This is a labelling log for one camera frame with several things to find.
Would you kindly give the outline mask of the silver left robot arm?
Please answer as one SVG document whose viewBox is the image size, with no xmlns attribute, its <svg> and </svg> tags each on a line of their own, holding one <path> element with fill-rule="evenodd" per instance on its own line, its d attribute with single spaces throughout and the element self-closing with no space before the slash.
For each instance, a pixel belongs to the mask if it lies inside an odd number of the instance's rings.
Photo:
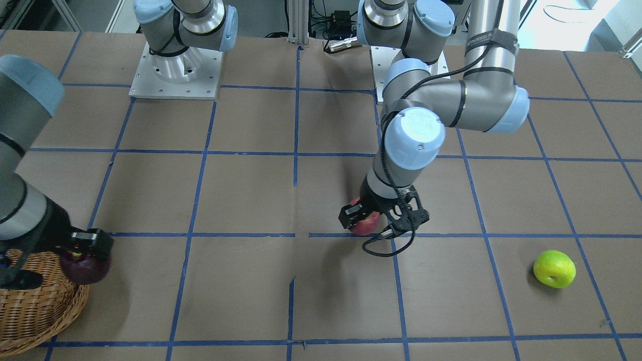
<svg viewBox="0 0 642 361">
<path fill-rule="evenodd" d="M 446 128 L 512 133 L 530 108 L 515 84 L 520 2 L 472 1 L 462 68 L 437 74 L 436 62 L 454 28 L 441 1 L 361 1 L 361 44 L 399 50 L 383 85 L 381 143 L 359 199 L 339 221 L 356 233 L 369 215 L 385 215 L 383 236 L 415 231 L 429 219 L 413 185 L 437 156 Z"/>
</svg>

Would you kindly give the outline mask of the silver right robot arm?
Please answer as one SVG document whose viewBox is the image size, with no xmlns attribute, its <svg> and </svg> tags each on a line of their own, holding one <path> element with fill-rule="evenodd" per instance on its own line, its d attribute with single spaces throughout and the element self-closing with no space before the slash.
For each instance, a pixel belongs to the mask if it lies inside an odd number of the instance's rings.
<svg viewBox="0 0 642 361">
<path fill-rule="evenodd" d="M 16 169 L 64 98 L 48 68 L 23 56 L 1 59 L 2 288 L 39 288 L 44 277 L 24 268 L 30 255 L 57 254 L 64 276 L 76 285 L 103 280 L 114 240 L 97 228 L 79 229 L 64 208 L 26 182 Z"/>
</svg>

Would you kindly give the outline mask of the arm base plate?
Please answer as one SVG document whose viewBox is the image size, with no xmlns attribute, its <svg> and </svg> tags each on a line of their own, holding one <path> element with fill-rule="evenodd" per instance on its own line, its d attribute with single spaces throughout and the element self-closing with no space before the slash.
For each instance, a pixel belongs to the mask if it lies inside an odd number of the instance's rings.
<svg viewBox="0 0 642 361">
<path fill-rule="evenodd" d="M 384 90 L 395 78 L 410 71 L 419 71 L 421 78 L 447 73 L 449 68 L 444 52 L 440 53 L 438 60 L 433 64 L 425 64 L 420 60 L 397 59 L 401 50 L 383 46 L 371 47 L 372 74 L 376 85 L 377 103 L 383 105 Z"/>
<path fill-rule="evenodd" d="M 149 100 L 216 100 L 222 62 L 220 51 L 188 48 L 176 57 L 152 55 L 146 44 L 129 91 Z"/>
</svg>

